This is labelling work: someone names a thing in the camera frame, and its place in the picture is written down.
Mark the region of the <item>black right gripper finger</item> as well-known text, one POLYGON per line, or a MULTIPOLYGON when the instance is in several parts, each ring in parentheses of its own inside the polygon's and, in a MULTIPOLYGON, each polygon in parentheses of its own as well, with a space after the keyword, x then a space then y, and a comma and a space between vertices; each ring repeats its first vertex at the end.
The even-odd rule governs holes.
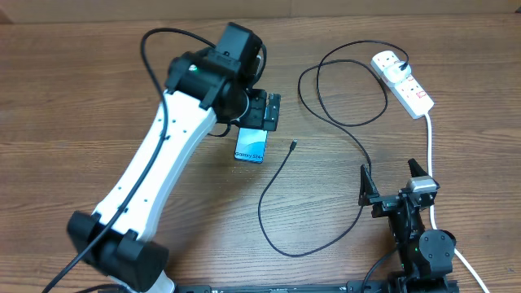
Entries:
POLYGON ((425 177, 428 176, 428 172, 425 171, 420 164, 417 162, 416 159, 411 158, 408 160, 409 165, 409 171, 411 174, 411 177, 425 177))
POLYGON ((361 186, 358 199, 359 206, 371 205, 371 200, 378 198, 379 192, 377 187, 372 180, 368 168, 363 164, 361 166, 361 186))

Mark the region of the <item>blue Galaxy smartphone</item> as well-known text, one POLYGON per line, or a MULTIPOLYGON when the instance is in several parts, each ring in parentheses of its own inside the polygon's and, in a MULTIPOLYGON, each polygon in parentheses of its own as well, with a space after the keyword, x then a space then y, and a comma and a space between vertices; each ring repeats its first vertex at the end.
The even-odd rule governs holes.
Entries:
POLYGON ((236 160, 261 164, 264 161, 268 132, 261 129, 239 130, 234 151, 236 160))

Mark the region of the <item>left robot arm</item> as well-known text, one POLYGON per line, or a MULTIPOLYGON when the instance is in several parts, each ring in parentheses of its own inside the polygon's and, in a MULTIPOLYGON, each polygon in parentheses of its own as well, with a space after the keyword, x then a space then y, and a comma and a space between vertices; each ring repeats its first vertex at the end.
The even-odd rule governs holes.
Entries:
POLYGON ((258 89, 267 50, 250 29, 229 23, 218 42, 172 60, 155 120, 120 180, 67 232, 78 259, 108 276, 97 292, 172 292, 166 247, 155 243, 164 205, 197 146, 215 125, 236 126, 242 142, 278 126, 280 97, 258 89))

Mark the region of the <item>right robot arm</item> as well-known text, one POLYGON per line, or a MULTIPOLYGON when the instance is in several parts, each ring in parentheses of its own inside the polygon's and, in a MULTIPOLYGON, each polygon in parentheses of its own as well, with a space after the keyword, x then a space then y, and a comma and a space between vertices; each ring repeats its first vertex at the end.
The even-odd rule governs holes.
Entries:
POLYGON ((395 195, 381 195, 370 171, 361 166, 358 204, 371 207, 373 218, 386 217, 396 246, 368 271, 359 285, 349 289, 360 292, 458 292, 453 272, 457 240, 447 230, 425 228, 420 212, 432 207, 440 188, 438 182, 414 159, 408 160, 411 178, 395 195), (372 273, 390 256, 397 254, 401 270, 391 272, 382 281, 371 282, 372 273))

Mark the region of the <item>white charger plug adapter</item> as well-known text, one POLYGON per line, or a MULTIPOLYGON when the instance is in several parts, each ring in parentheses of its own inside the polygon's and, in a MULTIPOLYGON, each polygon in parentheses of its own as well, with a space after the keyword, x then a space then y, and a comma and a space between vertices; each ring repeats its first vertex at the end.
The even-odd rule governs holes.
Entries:
POLYGON ((412 73, 406 62, 396 62, 383 70, 383 77, 388 86, 395 86, 405 80, 412 73))

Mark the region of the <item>white power strip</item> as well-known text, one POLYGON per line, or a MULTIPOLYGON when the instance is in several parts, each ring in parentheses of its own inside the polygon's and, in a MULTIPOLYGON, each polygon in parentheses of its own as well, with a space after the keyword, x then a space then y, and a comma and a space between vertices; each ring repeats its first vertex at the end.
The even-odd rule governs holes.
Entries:
POLYGON ((370 64, 409 115, 413 119, 421 118, 433 108, 434 101, 424 88, 420 86, 412 73, 405 80, 395 86, 388 86, 386 84, 385 78, 383 77, 383 70, 396 62, 404 61, 399 60, 393 51, 385 50, 376 54, 371 59, 370 64))

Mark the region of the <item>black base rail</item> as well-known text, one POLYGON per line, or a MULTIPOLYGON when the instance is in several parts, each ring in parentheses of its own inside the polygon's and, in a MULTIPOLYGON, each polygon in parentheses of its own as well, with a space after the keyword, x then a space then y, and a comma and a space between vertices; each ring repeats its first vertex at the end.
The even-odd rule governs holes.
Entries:
MULTIPOLYGON (((301 285, 301 286, 228 286, 210 287, 209 285, 176 286, 175 293, 358 293, 361 292, 362 281, 349 281, 337 285, 301 285)), ((457 281, 448 281, 445 284, 409 282, 407 288, 390 285, 386 281, 368 281, 364 292, 367 293, 395 293, 395 292, 448 292, 460 291, 457 281)))

